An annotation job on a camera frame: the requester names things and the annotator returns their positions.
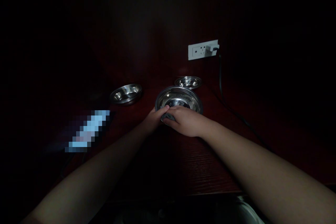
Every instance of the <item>metal bowl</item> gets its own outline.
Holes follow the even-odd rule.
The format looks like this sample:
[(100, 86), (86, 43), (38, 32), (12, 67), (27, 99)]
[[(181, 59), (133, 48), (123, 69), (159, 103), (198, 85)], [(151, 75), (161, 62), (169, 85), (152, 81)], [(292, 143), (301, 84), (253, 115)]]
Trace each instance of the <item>metal bowl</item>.
[(139, 84), (129, 84), (114, 90), (110, 94), (110, 101), (113, 104), (129, 106), (136, 103), (142, 94), (142, 87)]
[(175, 81), (175, 86), (195, 89), (202, 85), (202, 79), (195, 76), (180, 77)]
[(203, 114), (203, 105), (200, 98), (186, 87), (172, 86), (162, 90), (156, 98), (155, 110), (158, 111), (166, 105), (170, 107), (179, 105)]

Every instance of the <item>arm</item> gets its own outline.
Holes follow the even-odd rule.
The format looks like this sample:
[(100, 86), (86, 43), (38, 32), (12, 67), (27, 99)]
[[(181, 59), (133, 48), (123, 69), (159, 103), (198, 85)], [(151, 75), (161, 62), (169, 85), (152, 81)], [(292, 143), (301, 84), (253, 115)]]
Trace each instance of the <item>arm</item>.
[(336, 223), (336, 194), (261, 146), (188, 108), (165, 119), (178, 132), (203, 138), (274, 223)]
[(169, 107), (155, 112), (59, 183), (22, 223), (88, 223)]

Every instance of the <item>cable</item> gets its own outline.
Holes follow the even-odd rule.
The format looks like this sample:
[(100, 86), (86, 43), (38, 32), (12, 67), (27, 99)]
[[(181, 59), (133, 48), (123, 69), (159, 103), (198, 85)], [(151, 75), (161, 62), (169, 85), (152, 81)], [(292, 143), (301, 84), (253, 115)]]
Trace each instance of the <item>cable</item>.
[(223, 95), (223, 90), (222, 90), (222, 56), (219, 53), (219, 48), (214, 48), (214, 51), (216, 50), (219, 54), (219, 90), (220, 90), (220, 95), (222, 96), (222, 102), (224, 107), (227, 108), (227, 110), (229, 110), (232, 114), (234, 114), (236, 117), (238, 117), (243, 123), (245, 123), (247, 125), (247, 127), (250, 128), (250, 130), (254, 133), (254, 135), (258, 138), (258, 140), (265, 146), (266, 149), (268, 149), (270, 152), (274, 151), (264, 142), (264, 140), (261, 138), (261, 136), (258, 135), (258, 133), (256, 132), (256, 130), (251, 126), (251, 124), (249, 124), (248, 121), (245, 120), (245, 118), (237, 113), (236, 111), (233, 110), (233, 108), (231, 108), (225, 101), (224, 95)]

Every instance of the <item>dark wooden floor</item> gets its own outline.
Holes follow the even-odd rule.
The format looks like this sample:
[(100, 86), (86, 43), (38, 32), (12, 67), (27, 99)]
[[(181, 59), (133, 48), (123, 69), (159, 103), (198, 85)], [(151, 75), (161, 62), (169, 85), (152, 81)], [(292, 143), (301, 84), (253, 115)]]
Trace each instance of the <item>dark wooden floor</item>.
[[(158, 93), (169, 85), (170, 80), (166, 80), (162, 86), (145, 89), (141, 100), (132, 106), (111, 106), (110, 110), (116, 114), (110, 129), (86, 158), (96, 155), (140, 123), (153, 108)], [(203, 102), (204, 115), (262, 145), (244, 123), (222, 106), (217, 98), (217, 85), (218, 82), (209, 79), (195, 89)], [(254, 126), (276, 154), (324, 184), (336, 183), (336, 172), (333, 169), (336, 167), (336, 157), (325, 141), (290, 121), (282, 111), (243, 86), (230, 80), (226, 80), (223, 85), (227, 102)], [(82, 154), (77, 154), (66, 173), (80, 165), (81, 159)], [(241, 190), (202, 139), (183, 136), (162, 125), (146, 140), (109, 201), (127, 202)]]

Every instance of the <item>electrical socket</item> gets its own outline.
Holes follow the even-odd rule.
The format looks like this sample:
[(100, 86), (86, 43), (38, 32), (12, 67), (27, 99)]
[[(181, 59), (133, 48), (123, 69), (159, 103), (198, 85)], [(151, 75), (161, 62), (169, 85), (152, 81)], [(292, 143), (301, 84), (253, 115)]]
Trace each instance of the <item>electrical socket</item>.
[(209, 56), (215, 56), (216, 51), (207, 51), (205, 47), (209, 44), (218, 44), (218, 40), (212, 40), (208, 42), (198, 43), (188, 46), (188, 60), (195, 60), (198, 58), (205, 58)]

